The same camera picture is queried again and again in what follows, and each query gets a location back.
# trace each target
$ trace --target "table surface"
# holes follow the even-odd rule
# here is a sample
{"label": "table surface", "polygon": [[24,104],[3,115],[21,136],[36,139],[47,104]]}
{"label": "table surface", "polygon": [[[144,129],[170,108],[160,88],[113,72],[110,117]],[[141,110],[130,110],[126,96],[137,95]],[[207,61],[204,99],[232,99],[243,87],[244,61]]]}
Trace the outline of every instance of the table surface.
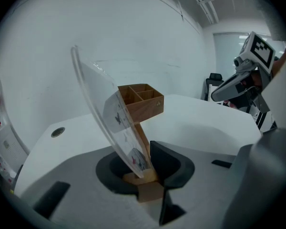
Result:
{"label": "table surface", "polygon": [[[141,122],[149,141],[207,152],[236,155],[261,134],[251,115],[215,103],[180,95],[164,97],[164,112]],[[59,127],[65,131],[52,138]],[[70,157],[110,146],[91,114],[50,125],[26,159],[14,194],[25,189]]]}

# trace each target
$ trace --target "ceiling pipe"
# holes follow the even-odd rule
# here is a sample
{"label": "ceiling pipe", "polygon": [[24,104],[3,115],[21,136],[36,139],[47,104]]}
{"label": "ceiling pipe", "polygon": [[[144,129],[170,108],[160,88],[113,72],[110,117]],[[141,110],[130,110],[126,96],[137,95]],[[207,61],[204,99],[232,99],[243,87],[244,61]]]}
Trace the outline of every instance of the ceiling pipe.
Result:
{"label": "ceiling pipe", "polygon": [[210,6],[210,8],[211,8],[211,10],[212,10],[212,12],[213,12],[213,15],[214,15],[214,17],[215,17],[216,23],[218,23],[218,22],[219,22],[219,19],[218,19],[218,16],[217,16],[217,13],[216,13],[216,11],[215,11],[215,8],[214,8],[214,5],[213,5],[212,1],[209,0],[209,1],[208,1],[208,4],[209,4],[209,6]]}
{"label": "ceiling pipe", "polygon": [[211,13],[208,9],[208,7],[206,6],[206,4],[204,2],[202,2],[203,0],[196,0],[197,3],[199,4],[199,6],[202,8],[203,12],[205,13],[207,19],[209,20],[210,24],[214,24],[214,19],[211,16]]}

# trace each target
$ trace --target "white wall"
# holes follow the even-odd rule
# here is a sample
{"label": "white wall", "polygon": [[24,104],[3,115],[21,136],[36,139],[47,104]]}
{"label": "white wall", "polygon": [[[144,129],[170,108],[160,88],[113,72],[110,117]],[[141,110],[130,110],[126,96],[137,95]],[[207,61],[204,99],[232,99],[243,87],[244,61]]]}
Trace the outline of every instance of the white wall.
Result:
{"label": "white wall", "polygon": [[10,120],[29,149],[52,123],[89,113],[72,66],[75,44],[118,85],[149,83],[163,94],[200,97],[211,72],[202,29],[167,4],[27,0],[10,13],[0,27],[0,79]]}
{"label": "white wall", "polygon": [[251,19],[233,19],[219,21],[218,24],[210,25],[203,28],[206,64],[212,72],[216,72],[216,53],[214,46],[214,33],[223,32],[257,32],[259,34],[269,35],[269,29],[264,20]]}

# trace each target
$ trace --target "wooden organizer compartment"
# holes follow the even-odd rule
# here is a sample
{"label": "wooden organizer compartment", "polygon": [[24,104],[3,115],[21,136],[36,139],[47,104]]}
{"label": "wooden organizer compartment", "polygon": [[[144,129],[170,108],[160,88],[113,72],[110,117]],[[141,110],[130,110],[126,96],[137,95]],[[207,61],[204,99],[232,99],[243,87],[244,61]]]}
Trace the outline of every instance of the wooden organizer compartment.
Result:
{"label": "wooden organizer compartment", "polygon": [[119,91],[135,124],[163,113],[164,96],[149,84],[119,86]]}

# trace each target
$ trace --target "person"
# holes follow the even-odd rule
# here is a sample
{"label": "person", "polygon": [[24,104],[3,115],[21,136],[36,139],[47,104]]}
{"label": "person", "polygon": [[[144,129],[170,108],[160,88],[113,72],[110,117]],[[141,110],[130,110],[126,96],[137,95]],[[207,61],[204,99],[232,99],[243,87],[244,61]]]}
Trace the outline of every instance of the person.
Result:
{"label": "person", "polygon": [[[273,66],[272,66],[272,70],[271,70],[272,77],[275,77],[280,72],[280,70],[281,70],[282,66],[285,64],[285,62],[286,62],[286,48],[285,48],[285,51],[284,51],[283,55],[281,56],[281,58],[275,57],[275,61],[273,62]],[[261,79],[261,75],[258,72],[258,70],[251,72],[251,78],[253,80],[254,86],[262,88],[262,79]],[[237,109],[235,104],[231,103],[229,100],[225,100],[224,103],[227,104],[231,108]]]}

